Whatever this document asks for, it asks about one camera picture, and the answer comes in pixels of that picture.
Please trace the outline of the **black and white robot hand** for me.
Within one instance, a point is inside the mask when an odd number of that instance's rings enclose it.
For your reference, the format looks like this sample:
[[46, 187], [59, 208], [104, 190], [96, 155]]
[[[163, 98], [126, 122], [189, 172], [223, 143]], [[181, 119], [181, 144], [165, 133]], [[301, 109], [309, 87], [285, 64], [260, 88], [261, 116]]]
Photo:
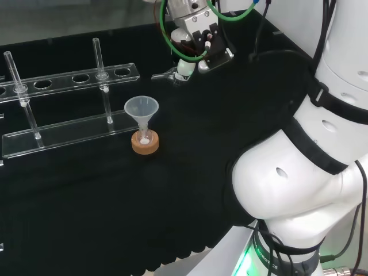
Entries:
[[189, 57], [198, 57], [206, 52], [202, 60], [189, 62], [180, 58], [177, 63], [174, 79], [187, 82], [195, 70], [207, 73], [233, 58], [220, 30], [217, 16], [205, 9], [196, 14], [174, 19], [177, 26], [171, 34], [171, 42], [177, 50]]

